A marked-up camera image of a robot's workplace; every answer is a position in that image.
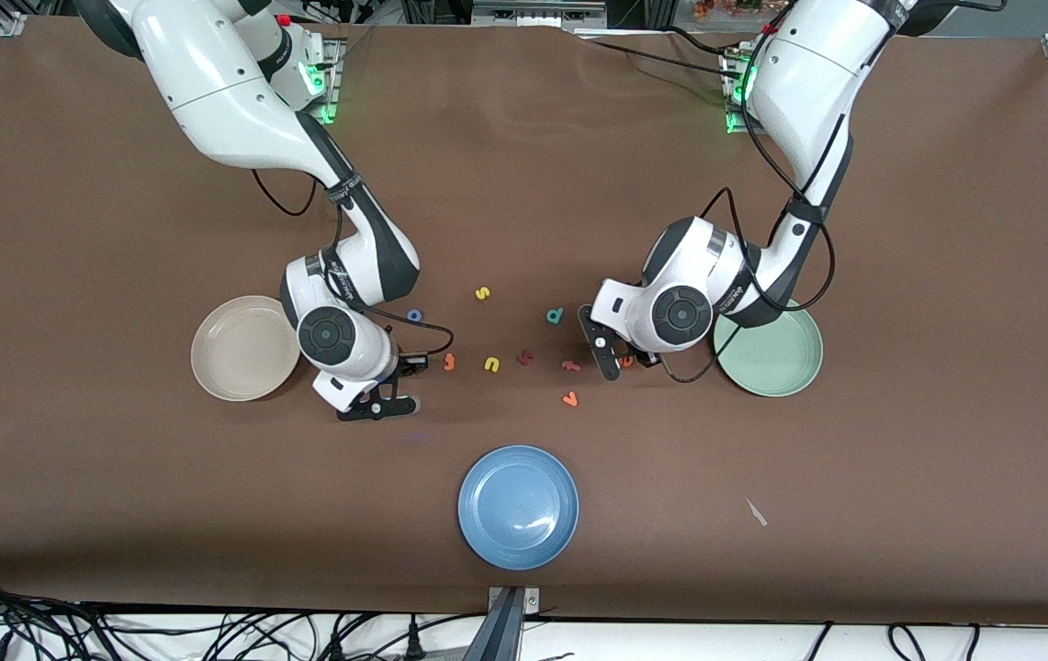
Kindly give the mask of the pale green plate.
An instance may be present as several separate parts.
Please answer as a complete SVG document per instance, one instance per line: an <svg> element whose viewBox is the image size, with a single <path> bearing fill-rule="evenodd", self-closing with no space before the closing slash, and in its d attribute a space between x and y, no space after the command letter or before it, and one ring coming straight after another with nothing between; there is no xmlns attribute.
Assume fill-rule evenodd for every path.
<svg viewBox="0 0 1048 661"><path fill-rule="evenodd" d="M823 338L812 314L784 312L766 326L741 328L726 317L714 322L718 365L735 385L754 395L782 398L817 379Z"/></svg>

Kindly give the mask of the beige brown plate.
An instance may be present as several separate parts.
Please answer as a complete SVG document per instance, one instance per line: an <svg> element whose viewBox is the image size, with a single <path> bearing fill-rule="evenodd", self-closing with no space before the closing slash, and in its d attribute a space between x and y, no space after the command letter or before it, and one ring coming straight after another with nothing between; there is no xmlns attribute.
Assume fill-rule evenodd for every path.
<svg viewBox="0 0 1048 661"><path fill-rule="evenodd" d="M244 402L267 397L299 363L293 328L276 298L233 298L197 327L189 363L214 398Z"/></svg>

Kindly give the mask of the blue plate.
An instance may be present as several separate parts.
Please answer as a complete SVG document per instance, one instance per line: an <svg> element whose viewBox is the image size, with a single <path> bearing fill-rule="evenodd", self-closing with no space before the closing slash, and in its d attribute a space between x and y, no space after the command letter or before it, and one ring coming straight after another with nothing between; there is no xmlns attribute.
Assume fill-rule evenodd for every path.
<svg viewBox="0 0 1048 661"><path fill-rule="evenodd" d="M499 569L529 572L569 547L578 526L578 490L555 455L516 444L483 455L470 468L456 510L477 556Z"/></svg>

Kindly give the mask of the brown table cover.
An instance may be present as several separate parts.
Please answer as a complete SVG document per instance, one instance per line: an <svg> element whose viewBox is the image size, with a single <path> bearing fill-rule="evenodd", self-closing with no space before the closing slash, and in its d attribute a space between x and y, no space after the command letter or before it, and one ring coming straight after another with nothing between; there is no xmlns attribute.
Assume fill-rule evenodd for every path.
<svg viewBox="0 0 1048 661"><path fill-rule="evenodd" d="M461 612L531 583L556 616L1048 622L1040 43L889 42L829 215L821 372L788 398L638 365L604 381L574 320L718 188L755 241L772 228L788 188L717 93L553 28L361 43L330 132L420 254L393 309L452 328L456 368L403 382L418 414L342 423L306 365L247 403L189 368L209 312L275 296L333 210L290 218L197 153L78 18L0 40L0 587ZM456 510L516 444L580 499L529 572L477 556Z"/></svg>

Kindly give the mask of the orange flower bunch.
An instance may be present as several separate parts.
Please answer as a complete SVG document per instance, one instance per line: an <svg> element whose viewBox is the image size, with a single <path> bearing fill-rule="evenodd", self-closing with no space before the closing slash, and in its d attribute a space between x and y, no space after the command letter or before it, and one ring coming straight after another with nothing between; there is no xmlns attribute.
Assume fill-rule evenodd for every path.
<svg viewBox="0 0 1048 661"><path fill-rule="evenodd" d="M699 22L715 13L724 18L751 18L776 12L776 4L774 0L695 0L692 12Z"/></svg>

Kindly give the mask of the grey power strip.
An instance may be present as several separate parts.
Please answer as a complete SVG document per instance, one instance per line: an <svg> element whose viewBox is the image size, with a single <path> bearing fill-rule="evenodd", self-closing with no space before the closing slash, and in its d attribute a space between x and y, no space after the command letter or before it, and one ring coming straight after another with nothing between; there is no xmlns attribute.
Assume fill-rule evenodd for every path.
<svg viewBox="0 0 1048 661"><path fill-rule="evenodd" d="M470 25L607 28L604 0L472 0Z"/></svg>

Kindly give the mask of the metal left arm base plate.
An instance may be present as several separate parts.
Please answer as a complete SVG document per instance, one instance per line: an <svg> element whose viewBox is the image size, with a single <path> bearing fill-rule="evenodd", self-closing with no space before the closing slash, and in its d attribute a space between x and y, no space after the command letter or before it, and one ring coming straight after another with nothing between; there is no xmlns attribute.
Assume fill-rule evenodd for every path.
<svg viewBox="0 0 1048 661"><path fill-rule="evenodd" d="M746 93L754 86L756 66L754 63L754 47L758 40L746 40L729 45L718 56L720 70L724 73L724 101L727 131L729 134L747 131L742 108L745 107Z"/></svg>

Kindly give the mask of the silver mounting bracket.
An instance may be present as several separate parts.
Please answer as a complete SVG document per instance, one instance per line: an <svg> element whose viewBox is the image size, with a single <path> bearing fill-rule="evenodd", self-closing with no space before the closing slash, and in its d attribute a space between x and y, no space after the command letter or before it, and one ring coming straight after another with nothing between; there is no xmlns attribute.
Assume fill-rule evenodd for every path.
<svg viewBox="0 0 1048 661"><path fill-rule="evenodd" d="M540 591L536 586L492 586L489 589L489 602L487 611L492 611L501 597L506 597L507 591L516 589L523 594L523 612L526 615L533 615L540 611Z"/></svg>

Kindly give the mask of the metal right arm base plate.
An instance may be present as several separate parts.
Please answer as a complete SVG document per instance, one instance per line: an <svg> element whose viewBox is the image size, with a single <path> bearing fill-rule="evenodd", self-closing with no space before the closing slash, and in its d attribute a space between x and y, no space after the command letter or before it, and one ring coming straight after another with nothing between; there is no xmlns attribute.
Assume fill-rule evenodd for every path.
<svg viewBox="0 0 1048 661"><path fill-rule="evenodd" d="M308 37L300 72L310 101L304 108L323 126L335 122L344 75L346 40Z"/></svg>

